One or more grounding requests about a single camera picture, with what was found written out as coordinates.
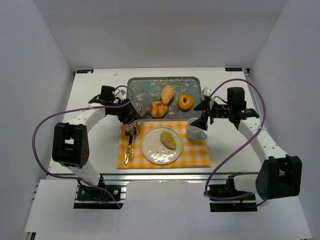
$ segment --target mug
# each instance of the mug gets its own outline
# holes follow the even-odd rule
[[[207,139],[208,135],[205,134],[205,132],[196,126],[191,126],[190,124],[197,120],[198,118],[190,118],[188,120],[188,123],[186,124],[186,129],[185,129],[185,135],[188,139],[194,141],[197,139],[205,140]]]

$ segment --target checkered tablecloth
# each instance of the checkered tablecloth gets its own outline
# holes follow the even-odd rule
[[[126,152],[126,135],[125,126],[121,125],[121,133],[119,135],[118,149],[118,169],[171,169],[171,168],[196,168],[209,167],[211,162],[209,159],[209,151],[206,140],[190,141],[186,137],[186,121],[164,121],[164,122],[141,122],[140,134],[134,142],[134,161],[125,165]],[[180,157],[167,165],[156,165],[149,162],[141,150],[141,142],[147,131],[156,127],[168,127],[175,130],[182,139],[182,153]]]

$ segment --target bagel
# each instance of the bagel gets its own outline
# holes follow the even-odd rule
[[[178,98],[178,107],[181,110],[189,110],[194,104],[193,98],[189,94],[183,94]]]

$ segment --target donut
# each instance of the donut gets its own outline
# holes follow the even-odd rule
[[[168,106],[164,105],[162,101],[154,101],[149,108],[149,114],[153,118],[162,118],[168,111]]]
[[[189,94],[183,94],[178,98],[178,106],[181,110],[189,110],[194,104],[194,100]]]

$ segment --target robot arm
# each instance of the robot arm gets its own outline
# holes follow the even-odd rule
[[[209,97],[210,94],[209,88],[202,90],[203,100],[194,108],[202,111],[201,117],[191,123],[192,126],[207,130],[209,118],[210,124],[214,122],[214,118],[225,118],[229,119],[247,140],[257,132],[261,121],[254,109],[247,109],[243,88],[228,88],[226,104],[217,104],[214,97]],[[263,200],[297,196],[300,192],[301,160],[282,150],[265,129],[262,129],[250,144],[262,164],[261,170],[259,174],[229,176],[226,197],[240,195],[237,192],[256,193]]]
[[[122,94],[118,95],[115,95],[114,87],[102,86],[101,94],[89,101],[89,110],[81,112],[68,122],[57,123],[54,128],[52,159],[67,167],[77,177],[99,187],[103,184],[103,178],[89,161],[88,132],[106,115],[117,116],[123,124],[134,123],[142,118],[131,103],[121,107],[129,100],[123,99]]]

